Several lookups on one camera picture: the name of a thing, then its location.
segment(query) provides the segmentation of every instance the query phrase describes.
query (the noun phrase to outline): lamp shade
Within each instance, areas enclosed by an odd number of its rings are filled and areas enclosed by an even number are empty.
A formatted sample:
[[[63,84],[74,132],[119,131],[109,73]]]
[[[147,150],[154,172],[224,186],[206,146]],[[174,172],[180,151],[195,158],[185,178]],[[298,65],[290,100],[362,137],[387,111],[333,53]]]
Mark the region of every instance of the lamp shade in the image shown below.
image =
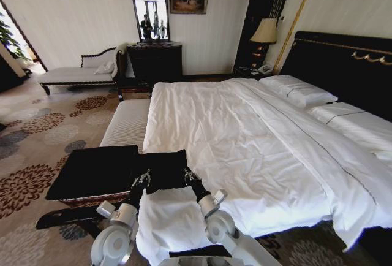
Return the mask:
[[[251,41],[274,43],[276,42],[276,18],[262,19]]]

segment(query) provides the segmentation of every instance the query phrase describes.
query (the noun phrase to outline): white bed sheet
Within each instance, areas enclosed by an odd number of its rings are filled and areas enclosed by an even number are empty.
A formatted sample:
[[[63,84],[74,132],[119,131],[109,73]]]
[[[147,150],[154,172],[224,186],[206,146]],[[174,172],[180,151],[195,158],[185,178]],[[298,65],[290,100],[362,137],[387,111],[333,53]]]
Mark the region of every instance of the white bed sheet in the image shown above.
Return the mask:
[[[222,209],[245,234],[332,218],[349,247],[362,228],[391,225],[386,166],[255,80],[156,84],[143,152],[181,149],[207,189],[228,191]],[[139,223],[151,265],[210,245],[190,188],[144,195]]]

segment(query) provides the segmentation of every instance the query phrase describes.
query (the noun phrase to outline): upholstered bench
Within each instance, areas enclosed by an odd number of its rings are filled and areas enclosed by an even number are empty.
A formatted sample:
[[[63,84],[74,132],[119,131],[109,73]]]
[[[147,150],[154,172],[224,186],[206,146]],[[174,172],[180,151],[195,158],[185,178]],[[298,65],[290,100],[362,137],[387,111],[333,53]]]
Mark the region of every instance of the upholstered bench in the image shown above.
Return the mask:
[[[137,145],[143,149],[150,99],[129,99],[119,103],[100,146]]]
[[[110,59],[114,63],[113,72],[95,74],[98,67]],[[127,65],[127,44],[121,44],[96,55],[83,55],[80,67],[53,69],[39,76],[37,81],[47,95],[50,94],[49,85],[116,85],[119,77],[125,74]]]

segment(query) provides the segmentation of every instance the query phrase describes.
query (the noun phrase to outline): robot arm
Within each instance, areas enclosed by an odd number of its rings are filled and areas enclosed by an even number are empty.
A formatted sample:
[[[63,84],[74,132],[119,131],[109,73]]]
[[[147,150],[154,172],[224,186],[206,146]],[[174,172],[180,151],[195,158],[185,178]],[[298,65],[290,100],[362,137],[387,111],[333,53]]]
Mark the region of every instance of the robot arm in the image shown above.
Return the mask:
[[[202,185],[201,179],[190,170],[186,170],[186,182],[190,183],[197,197],[206,221],[205,231],[211,243],[221,243],[232,258],[241,259],[244,265],[281,266],[254,238],[239,231],[228,213],[219,209],[227,196],[226,191],[219,190],[212,197]]]
[[[92,244],[91,260],[95,266],[116,266],[125,264],[135,244],[138,231],[136,216],[143,190],[149,186],[150,170],[133,183],[127,199],[118,210],[104,201],[97,212],[110,220],[110,226],[101,231]]]

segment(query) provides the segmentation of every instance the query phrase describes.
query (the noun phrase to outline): floral carpet pattern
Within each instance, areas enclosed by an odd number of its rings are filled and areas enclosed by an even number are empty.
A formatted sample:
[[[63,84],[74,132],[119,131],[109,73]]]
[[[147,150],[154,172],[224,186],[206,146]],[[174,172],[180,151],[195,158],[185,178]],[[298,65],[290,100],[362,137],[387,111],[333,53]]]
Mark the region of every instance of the floral carpet pattern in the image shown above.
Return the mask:
[[[0,122],[7,126],[0,132],[0,266],[91,264],[93,239],[82,228],[36,230],[35,223],[67,207],[45,200],[47,190],[74,149],[99,146],[119,101],[109,86],[50,88],[47,96],[32,77],[0,93]],[[330,222],[257,240],[282,265],[377,265],[360,245],[343,253]],[[133,251],[127,265],[148,262]]]

